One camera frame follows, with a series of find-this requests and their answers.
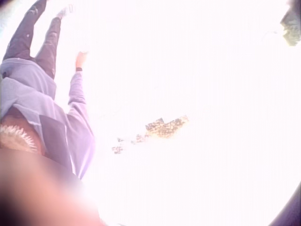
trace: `hand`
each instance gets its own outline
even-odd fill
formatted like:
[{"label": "hand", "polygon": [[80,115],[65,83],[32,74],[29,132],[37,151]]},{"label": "hand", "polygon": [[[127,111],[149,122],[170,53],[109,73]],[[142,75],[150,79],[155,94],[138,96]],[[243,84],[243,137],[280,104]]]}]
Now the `hand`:
[{"label": "hand", "polygon": [[77,57],[76,57],[76,63],[75,63],[75,67],[80,67],[82,68],[86,59],[87,59],[87,55],[88,55],[88,52],[79,52]]}]

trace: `blurry object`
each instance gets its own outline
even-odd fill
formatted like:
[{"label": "blurry object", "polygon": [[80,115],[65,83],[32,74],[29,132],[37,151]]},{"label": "blurry object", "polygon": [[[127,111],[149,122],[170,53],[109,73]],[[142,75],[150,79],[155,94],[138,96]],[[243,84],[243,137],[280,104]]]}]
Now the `blurry object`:
[{"label": "blurry object", "polygon": [[300,0],[290,0],[290,8],[281,20],[280,24],[284,27],[283,37],[290,46],[296,46],[301,39],[300,34]]},{"label": "blurry object", "polygon": [[0,8],[10,2],[12,2],[13,0],[0,0]]},{"label": "blurry object", "polygon": [[146,132],[146,135],[163,139],[171,138],[188,121],[187,116],[182,116],[166,124],[157,120],[154,122],[153,126],[148,125],[148,128],[151,129]]},{"label": "blurry object", "polygon": [[123,148],[122,148],[122,146],[113,147],[112,151],[114,152],[114,154],[121,154],[121,151],[123,151]]},{"label": "blurry object", "polygon": [[172,138],[176,132],[182,128],[186,123],[189,122],[188,117],[182,116],[177,118],[169,123],[164,123],[163,119],[160,118],[152,123],[149,123],[145,126],[146,131],[144,135],[137,134],[135,138],[117,138],[119,143],[118,146],[113,147],[112,151],[115,154],[120,154],[121,151],[125,150],[125,144],[136,145],[138,143],[147,142],[149,138],[161,138],[161,139],[170,139]]}]

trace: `person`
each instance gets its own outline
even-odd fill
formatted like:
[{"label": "person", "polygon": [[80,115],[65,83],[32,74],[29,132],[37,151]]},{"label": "person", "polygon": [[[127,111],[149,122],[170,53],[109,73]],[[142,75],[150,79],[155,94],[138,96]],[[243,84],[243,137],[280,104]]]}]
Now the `person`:
[{"label": "person", "polygon": [[43,155],[82,179],[95,152],[82,86],[87,53],[77,55],[70,82],[70,111],[65,113],[55,103],[54,78],[61,22],[72,7],[52,20],[39,53],[30,55],[34,25],[47,1],[36,1],[26,12],[0,66],[0,148]]}]

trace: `white shoe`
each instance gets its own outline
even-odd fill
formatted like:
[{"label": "white shoe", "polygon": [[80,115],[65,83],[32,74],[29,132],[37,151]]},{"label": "white shoe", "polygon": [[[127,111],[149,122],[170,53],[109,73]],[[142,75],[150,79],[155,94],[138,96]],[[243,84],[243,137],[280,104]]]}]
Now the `white shoe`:
[{"label": "white shoe", "polygon": [[67,16],[70,13],[74,12],[74,7],[72,4],[69,4],[65,8],[63,8],[56,16],[60,19],[63,19],[65,16]]}]

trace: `bright sky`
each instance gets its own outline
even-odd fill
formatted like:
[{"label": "bright sky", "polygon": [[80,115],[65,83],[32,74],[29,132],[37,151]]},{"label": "bright sky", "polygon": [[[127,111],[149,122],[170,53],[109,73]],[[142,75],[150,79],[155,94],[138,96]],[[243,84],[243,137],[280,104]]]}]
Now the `bright sky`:
[{"label": "bright sky", "polygon": [[[34,0],[19,2],[1,43]],[[32,55],[58,2],[36,24]],[[84,2],[63,21],[56,101],[68,109],[76,53],[88,49],[97,155],[84,181],[100,216],[128,226],[269,224],[301,175],[300,48],[264,36],[279,30],[284,1]],[[176,140],[110,151],[117,136],[184,114],[191,124]]]}]

